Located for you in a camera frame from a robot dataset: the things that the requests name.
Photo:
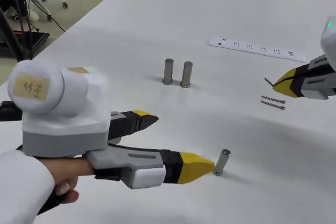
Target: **hand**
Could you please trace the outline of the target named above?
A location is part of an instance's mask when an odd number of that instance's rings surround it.
[[[55,193],[67,194],[63,204],[76,202],[79,194],[74,188],[79,176],[93,175],[93,168],[83,158],[48,158],[39,159],[50,171],[55,181]]]

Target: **metal pin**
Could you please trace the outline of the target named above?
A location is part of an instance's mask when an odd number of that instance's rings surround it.
[[[164,63],[164,77],[162,83],[165,85],[171,85],[173,83],[173,59],[166,59]]]
[[[284,100],[278,100],[278,99],[275,99],[275,98],[272,98],[272,97],[267,97],[266,95],[262,95],[261,97],[266,99],[266,100],[273,101],[273,102],[278,102],[278,103],[282,103],[282,104],[286,103],[286,101],[284,101]]]
[[[265,80],[268,84],[270,84],[272,87],[274,87],[274,84],[271,83],[267,78],[264,78],[264,80]]]
[[[281,109],[281,110],[285,110],[285,107],[284,106],[278,106],[278,105],[275,105],[273,103],[269,103],[269,102],[265,102],[265,101],[261,101],[263,104],[266,104],[266,105],[269,105],[269,106],[272,106],[274,108],[277,108],[277,109]]]
[[[182,88],[186,89],[190,87],[190,78],[192,69],[193,69],[193,63],[190,61],[186,61],[184,63],[182,81],[180,83],[180,86]]]
[[[220,155],[219,155],[219,159],[215,165],[215,169],[214,169],[214,174],[216,176],[220,176],[223,174],[224,172],[224,167],[227,163],[227,161],[229,160],[229,157],[231,156],[231,151],[229,151],[228,149],[222,149]]]

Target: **white table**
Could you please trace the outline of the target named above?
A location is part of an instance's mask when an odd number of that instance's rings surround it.
[[[336,100],[290,99],[277,80],[297,62],[210,47],[211,35],[299,49],[312,59],[329,0],[104,0],[36,60],[60,66],[96,65],[111,80],[111,109],[142,109],[160,120],[124,145],[230,158],[225,176],[130,190],[123,183],[82,178],[76,204],[58,207],[36,224],[67,223],[334,223],[336,220]],[[194,63],[192,86],[161,83],[164,59]],[[8,99],[6,87],[0,89]],[[287,100],[281,111],[261,95]],[[0,150],[20,144],[20,123],[1,123]]]

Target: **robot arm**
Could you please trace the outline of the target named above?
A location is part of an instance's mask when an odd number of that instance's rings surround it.
[[[22,118],[28,156],[83,155],[96,179],[122,181],[131,189],[185,184],[214,169],[214,162],[193,153],[119,145],[123,136],[146,129],[158,117],[110,112],[109,84],[96,69],[21,61],[8,79],[8,94],[12,101],[2,103],[0,121]],[[61,202],[52,195],[40,213]]]
[[[326,100],[336,95],[336,17],[329,17],[321,37],[324,55],[291,69],[273,89],[289,97]]]

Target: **power strip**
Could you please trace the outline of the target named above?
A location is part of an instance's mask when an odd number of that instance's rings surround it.
[[[300,62],[306,61],[306,55],[302,52],[278,47],[261,46],[239,40],[224,39],[213,36],[209,39],[208,45]]]

